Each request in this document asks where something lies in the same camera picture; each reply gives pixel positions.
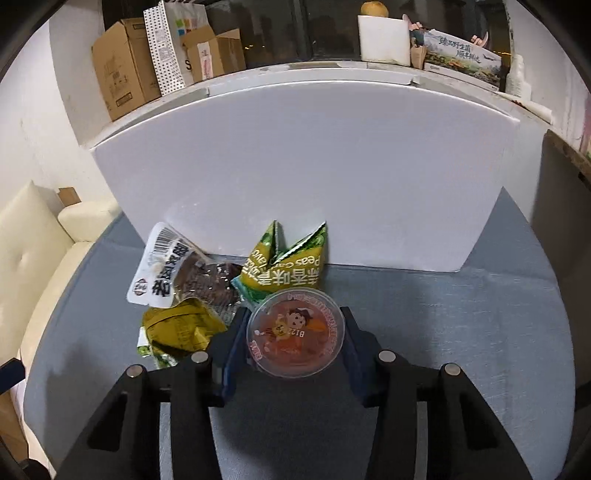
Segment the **red jelly cup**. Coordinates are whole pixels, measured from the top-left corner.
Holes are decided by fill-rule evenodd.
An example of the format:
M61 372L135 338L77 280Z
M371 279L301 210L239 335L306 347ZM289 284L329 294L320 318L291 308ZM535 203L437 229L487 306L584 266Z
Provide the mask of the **red jelly cup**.
M250 315L246 345L256 368L283 379L327 369L344 344L346 322L324 292L290 288L263 300Z

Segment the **green peas snack bag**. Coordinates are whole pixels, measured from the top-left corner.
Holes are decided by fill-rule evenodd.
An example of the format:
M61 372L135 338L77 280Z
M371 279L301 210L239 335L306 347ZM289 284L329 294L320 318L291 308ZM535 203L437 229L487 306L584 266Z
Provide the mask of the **green peas snack bag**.
M281 290L318 288L327 245L327 223L287 247L280 222L273 220L231 284L240 299L252 306Z

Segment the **yellow green snack packet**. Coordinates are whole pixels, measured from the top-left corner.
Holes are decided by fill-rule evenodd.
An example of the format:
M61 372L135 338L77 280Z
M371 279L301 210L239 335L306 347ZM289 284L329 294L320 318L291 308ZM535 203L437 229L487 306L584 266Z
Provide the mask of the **yellow green snack packet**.
M158 369L176 366L192 353L205 350L211 339L228 328L207 305L188 299L166 308L148 308L141 319L137 353L151 357Z

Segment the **brown meat snack packet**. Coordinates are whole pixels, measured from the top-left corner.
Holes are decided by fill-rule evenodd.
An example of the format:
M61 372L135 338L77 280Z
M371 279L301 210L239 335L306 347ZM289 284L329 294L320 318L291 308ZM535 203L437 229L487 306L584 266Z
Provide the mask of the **brown meat snack packet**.
M148 236L126 299L136 305L172 308L197 299L212 308L238 303L232 280L240 267L217 262L164 222L155 224Z

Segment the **large cardboard box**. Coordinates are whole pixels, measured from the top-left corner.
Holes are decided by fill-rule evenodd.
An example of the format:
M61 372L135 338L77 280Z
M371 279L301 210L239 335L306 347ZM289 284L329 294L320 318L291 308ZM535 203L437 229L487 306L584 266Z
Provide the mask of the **large cardboard box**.
M91 52L112 121L161 96L142 17L115 22L95 41Z

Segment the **white plastic bottle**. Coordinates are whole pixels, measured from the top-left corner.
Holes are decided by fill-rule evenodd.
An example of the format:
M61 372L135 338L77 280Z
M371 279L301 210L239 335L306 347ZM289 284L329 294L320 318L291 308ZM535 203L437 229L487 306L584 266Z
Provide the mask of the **white plastic bottle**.
M525 63L520 54L512 57L511 67L506 77L505 92L523 100L531 99L532 87L525 79Z

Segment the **wooden side shelf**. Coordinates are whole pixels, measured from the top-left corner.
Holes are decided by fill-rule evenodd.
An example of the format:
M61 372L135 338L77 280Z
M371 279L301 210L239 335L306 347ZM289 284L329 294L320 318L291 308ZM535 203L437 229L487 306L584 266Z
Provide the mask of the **wooden side shelf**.
M548 140L558 152L566 157L588 182L591 182L591 162L588 157L575 150L551 129L546 131L544 139Z

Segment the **white dotted paper bag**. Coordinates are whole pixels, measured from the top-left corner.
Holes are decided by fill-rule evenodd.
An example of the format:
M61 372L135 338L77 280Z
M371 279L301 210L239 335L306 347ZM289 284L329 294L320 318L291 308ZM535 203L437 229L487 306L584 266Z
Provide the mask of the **white dotted paper bag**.
M208 26L206 8L197 1L158 1L143 11L152 64L162 96L193 83L181 37Z

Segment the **printed landscape gift box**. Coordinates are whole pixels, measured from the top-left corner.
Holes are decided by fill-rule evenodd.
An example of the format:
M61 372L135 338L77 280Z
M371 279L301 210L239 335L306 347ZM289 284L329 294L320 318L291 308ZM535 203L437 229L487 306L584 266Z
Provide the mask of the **printed landscape gift box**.
M435 29L424 33L424 69L498 91L502 59L496 53Z

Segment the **white storage box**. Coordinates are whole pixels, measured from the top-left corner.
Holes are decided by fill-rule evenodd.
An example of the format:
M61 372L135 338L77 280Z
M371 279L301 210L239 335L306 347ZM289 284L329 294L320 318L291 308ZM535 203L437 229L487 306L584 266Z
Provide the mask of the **white storage box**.
M452 272L501 190L519 122L413 70L280 65L161 98L102 131L92 155L141 236L164 221L245 256L270 222L329 229L335 264Z

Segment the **white foam box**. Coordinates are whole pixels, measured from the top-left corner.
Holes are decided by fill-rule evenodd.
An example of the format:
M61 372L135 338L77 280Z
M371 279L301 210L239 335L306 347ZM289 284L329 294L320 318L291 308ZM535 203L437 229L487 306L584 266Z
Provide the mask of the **white foam box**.
M359 15L358 25L363 61L411 65L410 30L406 20Z

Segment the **orange pomelo fruit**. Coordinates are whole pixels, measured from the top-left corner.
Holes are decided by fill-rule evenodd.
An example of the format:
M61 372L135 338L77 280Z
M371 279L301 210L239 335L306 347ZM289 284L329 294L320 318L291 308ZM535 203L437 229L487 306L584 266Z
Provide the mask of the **orange pomelo fruit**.
M363 2L360 13L366 16L388 18L390 16L389 9L381 1L366 1Z

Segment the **small open cardboard box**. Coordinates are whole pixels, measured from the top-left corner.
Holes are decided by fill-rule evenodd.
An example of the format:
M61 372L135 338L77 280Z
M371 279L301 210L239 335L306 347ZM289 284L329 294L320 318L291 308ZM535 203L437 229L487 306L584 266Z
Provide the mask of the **small open cardboard box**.
M211 26L192 30L180 37L195 83L245 70L240 30L215 35Z

